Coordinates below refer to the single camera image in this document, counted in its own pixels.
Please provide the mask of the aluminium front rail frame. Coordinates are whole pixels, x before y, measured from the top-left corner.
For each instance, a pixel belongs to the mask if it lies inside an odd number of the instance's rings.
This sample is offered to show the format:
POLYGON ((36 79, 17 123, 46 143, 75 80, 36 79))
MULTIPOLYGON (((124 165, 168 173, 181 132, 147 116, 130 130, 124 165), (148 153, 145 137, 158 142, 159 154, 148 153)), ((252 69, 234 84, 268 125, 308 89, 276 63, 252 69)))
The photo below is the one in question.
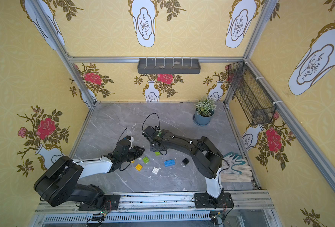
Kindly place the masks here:
POLYGON ((215 214, 222 226, 222 220, 238 219, 239 226, 249 223, 281 227, 282 223, 274 208, 269 193, 262 191, 226 191, 230 193, 234 207, 198 209, 192 201, 194 194, 203 192, 149 192, 120 193, 116 211, 79 211, 79 202, 65 202, 57 207, 47 202, 39 203, 30 227, 44 224, 86 224, 148 221, 200 221, 210 220, 215 214))

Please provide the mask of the work glove with teal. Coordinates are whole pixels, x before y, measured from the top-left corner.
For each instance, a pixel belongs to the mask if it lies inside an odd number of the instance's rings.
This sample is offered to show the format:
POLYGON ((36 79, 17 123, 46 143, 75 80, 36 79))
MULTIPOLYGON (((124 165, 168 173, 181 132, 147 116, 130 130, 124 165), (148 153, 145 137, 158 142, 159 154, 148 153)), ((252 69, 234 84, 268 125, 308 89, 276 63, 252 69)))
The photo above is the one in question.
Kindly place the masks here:
POLYGON ((239 154, 230 152, 224 156, 223 170, 220 173, 222 182, 251 182, 252 168, 239 154))

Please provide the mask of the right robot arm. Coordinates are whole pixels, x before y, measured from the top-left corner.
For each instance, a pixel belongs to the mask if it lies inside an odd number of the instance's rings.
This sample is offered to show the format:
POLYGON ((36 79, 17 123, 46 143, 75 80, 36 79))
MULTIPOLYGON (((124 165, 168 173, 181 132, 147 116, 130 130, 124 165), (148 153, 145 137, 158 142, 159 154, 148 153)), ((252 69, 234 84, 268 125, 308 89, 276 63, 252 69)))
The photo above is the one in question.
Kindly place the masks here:
POLYGON ((146 127, 142 135, 149 141, 150 151, 174 149, 189 155, 206 179, 206 193, 215 199, 220 197, 222 189, 219 172, 223 165, 223 155, 209 138, 202 136, 199 139, 189 139, 157 126, 146 127))

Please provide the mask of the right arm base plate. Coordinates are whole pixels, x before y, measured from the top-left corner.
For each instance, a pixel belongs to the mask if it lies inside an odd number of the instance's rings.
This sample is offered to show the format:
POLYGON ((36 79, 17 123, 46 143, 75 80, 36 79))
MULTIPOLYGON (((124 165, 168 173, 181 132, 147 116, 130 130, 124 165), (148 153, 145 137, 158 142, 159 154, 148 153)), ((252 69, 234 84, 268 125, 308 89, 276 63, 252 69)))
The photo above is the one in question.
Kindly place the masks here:
POLYGON ((234 207, 230 193, 221 193, 218 198, 214 198, 208 193, 196 193, 194 194, 192 201, 198 209, 225 209, 234 207))

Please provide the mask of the white lego brick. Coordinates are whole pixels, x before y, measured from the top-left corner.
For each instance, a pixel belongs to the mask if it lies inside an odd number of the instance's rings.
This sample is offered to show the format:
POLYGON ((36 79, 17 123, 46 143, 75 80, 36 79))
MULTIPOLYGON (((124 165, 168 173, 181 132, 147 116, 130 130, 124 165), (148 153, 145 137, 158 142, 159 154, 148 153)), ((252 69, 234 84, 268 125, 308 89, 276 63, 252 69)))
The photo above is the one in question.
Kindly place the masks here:
POLYGON ((153 170, 152 170, 152 173, 156 175, 159 172, 159 170, 160 170, 160 168, 154 167, 153 170))

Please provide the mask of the grey wall shelf tray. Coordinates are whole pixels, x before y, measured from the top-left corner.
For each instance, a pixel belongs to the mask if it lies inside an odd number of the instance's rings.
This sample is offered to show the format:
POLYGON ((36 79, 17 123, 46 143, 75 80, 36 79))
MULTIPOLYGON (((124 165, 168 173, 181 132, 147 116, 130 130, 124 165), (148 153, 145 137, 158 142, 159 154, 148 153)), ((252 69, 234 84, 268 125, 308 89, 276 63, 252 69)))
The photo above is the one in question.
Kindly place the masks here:
POLYGON ((200 74, 201 64, 192 57, 146 57, 137 65, 139 74, 200 74))

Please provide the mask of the potted plant blue pot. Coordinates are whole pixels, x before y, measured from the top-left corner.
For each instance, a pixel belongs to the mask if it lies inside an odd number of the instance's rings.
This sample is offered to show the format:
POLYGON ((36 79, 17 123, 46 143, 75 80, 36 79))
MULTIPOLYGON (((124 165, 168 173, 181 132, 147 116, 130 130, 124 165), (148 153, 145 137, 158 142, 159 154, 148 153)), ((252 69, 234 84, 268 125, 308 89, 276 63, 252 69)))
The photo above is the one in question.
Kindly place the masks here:
POLYGON ((195 104, 196 112, 194 114, 194 122, 199 126, 208 125, 217 108, 215 103, 216 101, 209 97, 200 99, 195 104))

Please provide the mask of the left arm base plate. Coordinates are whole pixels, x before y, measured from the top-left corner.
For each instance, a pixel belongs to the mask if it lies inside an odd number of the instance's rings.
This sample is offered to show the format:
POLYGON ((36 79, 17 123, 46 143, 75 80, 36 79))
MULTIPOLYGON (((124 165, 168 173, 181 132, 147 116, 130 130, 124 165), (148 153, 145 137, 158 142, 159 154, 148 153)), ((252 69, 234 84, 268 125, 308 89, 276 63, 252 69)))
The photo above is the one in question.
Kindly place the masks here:
POLYGON ((81 203, 79 211, 116 211, 118 210, 120 195, 111 194, 100 197, 95 204, 81 203))

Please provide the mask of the black lego brick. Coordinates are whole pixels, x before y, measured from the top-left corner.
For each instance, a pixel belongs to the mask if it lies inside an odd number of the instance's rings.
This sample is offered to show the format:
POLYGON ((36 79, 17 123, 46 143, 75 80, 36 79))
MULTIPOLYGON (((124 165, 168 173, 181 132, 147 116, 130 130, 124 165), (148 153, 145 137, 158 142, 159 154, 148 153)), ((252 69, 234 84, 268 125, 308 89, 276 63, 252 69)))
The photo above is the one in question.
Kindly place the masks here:
POLYGON ((186 166, 186 165, 188 165, 189 164, 189 159, 187 159, 187 158, 185 158, 185 159, 183 159, 182 160, 182 163, 186 166))

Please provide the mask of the blue long lego brick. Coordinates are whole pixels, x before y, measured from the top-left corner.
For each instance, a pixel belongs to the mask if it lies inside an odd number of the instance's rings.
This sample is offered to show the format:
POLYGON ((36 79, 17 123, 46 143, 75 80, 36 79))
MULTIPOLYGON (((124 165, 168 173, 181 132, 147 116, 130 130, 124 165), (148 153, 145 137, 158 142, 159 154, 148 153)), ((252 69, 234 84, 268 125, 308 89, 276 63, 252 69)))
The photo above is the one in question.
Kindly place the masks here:
POLYGON ((168 166, 174 166, 176 164, 176 161, 174 159, 169 159, 164 161, 164 166, 168 167, 168 166))

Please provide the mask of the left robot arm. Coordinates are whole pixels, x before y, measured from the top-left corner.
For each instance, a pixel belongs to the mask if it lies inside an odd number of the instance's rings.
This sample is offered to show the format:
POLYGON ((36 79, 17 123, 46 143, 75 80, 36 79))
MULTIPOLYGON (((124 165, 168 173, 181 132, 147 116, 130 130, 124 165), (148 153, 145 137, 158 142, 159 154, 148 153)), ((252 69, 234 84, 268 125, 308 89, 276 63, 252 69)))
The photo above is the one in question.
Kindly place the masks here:
POLYGON ((140 158, 144 151, 142 147, 132 146, 132 137, 126 136, 117 142, 113 152, 99 158, 79 160, 63 156, 35 182, 34 190, 53 207, 75 201, 101 209, 107 202, 103 190, 78 181, 87 176, 121 170, 123 163, 140 158))

